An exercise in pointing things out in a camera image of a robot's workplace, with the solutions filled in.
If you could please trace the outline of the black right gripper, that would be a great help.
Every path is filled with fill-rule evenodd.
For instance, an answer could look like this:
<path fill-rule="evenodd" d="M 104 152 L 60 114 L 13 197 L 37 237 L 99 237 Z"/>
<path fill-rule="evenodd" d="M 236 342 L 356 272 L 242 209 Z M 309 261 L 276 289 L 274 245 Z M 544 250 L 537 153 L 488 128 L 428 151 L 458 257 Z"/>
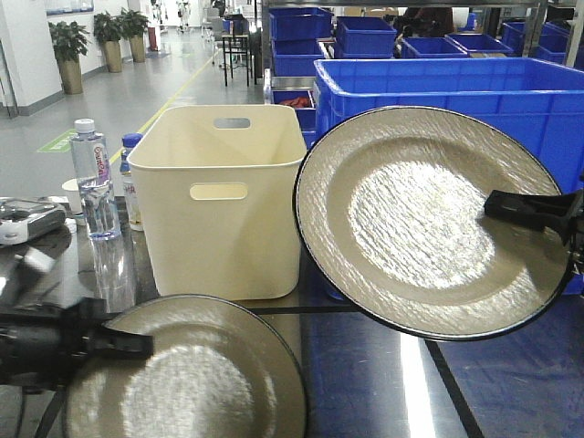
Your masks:
<path fill-rule="evenodd" d="M 528 195 L 493 190 L 485 215 L 525 228 L 562 228 L 574 274 L 583 273 L 583 188 L 563 195 Z"/>

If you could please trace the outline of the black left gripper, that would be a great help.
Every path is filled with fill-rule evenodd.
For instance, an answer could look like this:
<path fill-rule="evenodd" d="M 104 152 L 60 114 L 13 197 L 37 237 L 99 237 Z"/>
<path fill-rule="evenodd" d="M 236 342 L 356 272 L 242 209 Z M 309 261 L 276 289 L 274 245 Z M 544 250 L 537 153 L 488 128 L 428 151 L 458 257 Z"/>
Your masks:
<path fill-rule="evenodd" d="M 69 382 L 92 356 L 146 360 L 153 337 L 103 327 L 106 301 L 84 297 L 68 308 L 1 309 L 1 383 L 32 391 Z"/>

